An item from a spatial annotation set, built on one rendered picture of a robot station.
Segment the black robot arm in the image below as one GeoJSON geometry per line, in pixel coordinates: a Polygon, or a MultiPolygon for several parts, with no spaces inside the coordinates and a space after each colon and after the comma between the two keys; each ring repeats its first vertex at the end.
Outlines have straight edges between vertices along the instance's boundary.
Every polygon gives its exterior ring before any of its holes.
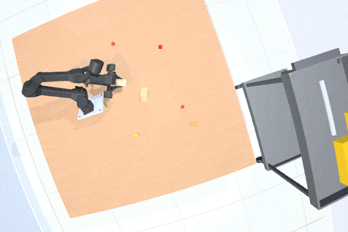
{"type": "MultiPolygon", "coordinates": [[[[88,99],[88,92],[84,87],[75,86],[75,89],[64,89],[60,87],[50,87],[41,85],[42,82],[69,81],[72,83],[83,83],[86,87],[89,84],[98,84],[100,72],[104,62],[99,59],[91,59],[89,66],[74,68],[66,72],[38,72],[31,79],[24,82],[22,94],[25,97],[52,96],[60,98],[71,98],[77,102],[77,107],[81,109],[83,115],[94,111],[94,105],[88,99]],[[84,73],[86,72],[86,74],[84,73]]],[[[116,85],[117,76],[112,71],[103,74],[105,85],[116,85]]]]}

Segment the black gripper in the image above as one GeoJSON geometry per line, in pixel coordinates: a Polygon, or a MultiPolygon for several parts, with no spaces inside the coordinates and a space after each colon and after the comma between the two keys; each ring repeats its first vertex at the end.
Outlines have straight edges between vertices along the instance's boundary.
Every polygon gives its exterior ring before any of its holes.
{"type": "MultiPolygon", "coordinates": [[[[116,66],[115,64],[108,64],[108,65],[107,65],[106,71],[115,71],[115,66],[116,66]]],[[[122,78],[120,78],[120,77],[116,74],[116,72],[114,72],[114,73],[115,73],[115,76],[117,76],[117,79],[122,79],[122,78]]],[[[98,82],[98,85],[107,86],[107,90],[104,91],[104,94],[103,94],[103,97],[104,97],[104,98],[112,98],[112,97],[113,97],[113,92],[112,92],[112,91],[114,91],[114,90],[117,89],[117,88],[122,87],[122,86],[110,86],[110,85],[105,85],[104,81],[105,81],[104,75],[100,74],[100,80],[99,80],[99,82],[98,82]]]]}

